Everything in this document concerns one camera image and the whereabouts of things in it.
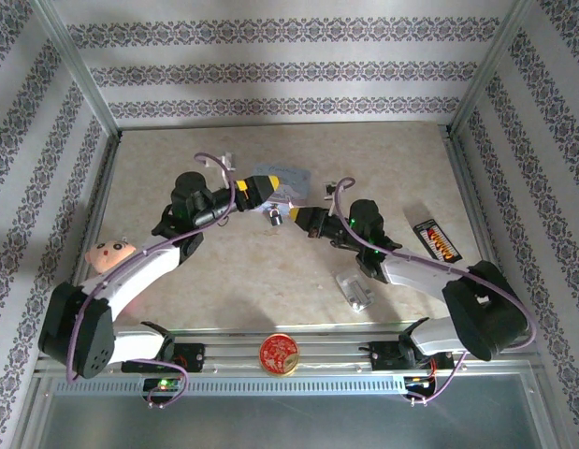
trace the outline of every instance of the doll head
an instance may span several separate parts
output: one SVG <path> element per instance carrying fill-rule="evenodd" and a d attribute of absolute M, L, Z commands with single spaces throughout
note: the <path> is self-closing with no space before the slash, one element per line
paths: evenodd
<path fill-rule="evenodd" d="M 135 246 L 123 240 L 111 240 L 106 243 L 96 243 L 85 254 L 85 260 L 92 264 L 96 273 L 102 274 L 122 262 L 136 250 Z"/>

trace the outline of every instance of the white wall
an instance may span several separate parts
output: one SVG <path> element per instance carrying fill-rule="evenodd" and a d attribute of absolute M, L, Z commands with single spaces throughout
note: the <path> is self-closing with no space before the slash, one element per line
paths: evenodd
<path fill-rule="evenodd" d="M 512 0 L 55 0 L 119 126 L 449 123 Z"/>
<path fill-rule="evenodd" d="M 461 143 L 579 447 L 579 1 L 532 7 Z"/>
<path fill-rule="evenodd" d="M 79 258 L 107 139 L 26 1 L 0 1 L 0 447 L 51 289 Z"/>

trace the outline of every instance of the red coin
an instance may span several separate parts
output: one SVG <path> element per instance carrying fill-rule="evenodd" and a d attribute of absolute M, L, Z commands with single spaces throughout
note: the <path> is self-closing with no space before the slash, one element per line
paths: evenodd
<path fill-rule="evenodd" d="M 297 369 L 298 361 L 299 348 L 288 335 L 273 334 L 260 346 L 260 363 L 269 374 L 289 376 Z"/>

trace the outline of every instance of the small toy face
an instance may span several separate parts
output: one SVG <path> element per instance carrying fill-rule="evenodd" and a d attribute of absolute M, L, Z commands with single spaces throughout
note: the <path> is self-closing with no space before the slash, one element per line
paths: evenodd
<path fill-rule="evenodd" d="M 85 260 L 92 264 L 98 274 L 108 271 L 122 262 L 136 250 L 135 246 L 122 240 L 111 240 L 95 244 L 85 254 Z"/>

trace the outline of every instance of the beige table surface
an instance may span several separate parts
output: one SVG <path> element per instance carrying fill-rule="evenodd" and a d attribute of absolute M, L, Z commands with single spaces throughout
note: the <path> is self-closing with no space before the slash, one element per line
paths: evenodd
<path fill-rule="evenodd" d="M 374 199 L 394 241 L 427 255 L 412 232 L 434 218 L 464 256 L 480 259 L 456 181 L 434 123 L 342 123 L 128 131 L 117 156 L 100 240 L 140 246 L 170 202 L 179 174 L 200 171 L 211 190 L 220 171 L 194 162 L 196 152 L 237 156 L 236 177 L 257 163 L 311 171 L 310 204 L 327 206 L 323 182 L 353 176 L 346 212 L 358 198 Z M 355 253 L 328 240 L 307 239 L 289 219 L 271 227 L 257 212 L 235 213 L 205 234 L 180 268 L 153 283 L 119 316 L 122 325 L 150 320 L 169 329 L 385 323 L 447 314 L 439 300 L 410 288 L 369 280 L 373 306 L 356 313 L 334 276 L 356 267 Z"/>

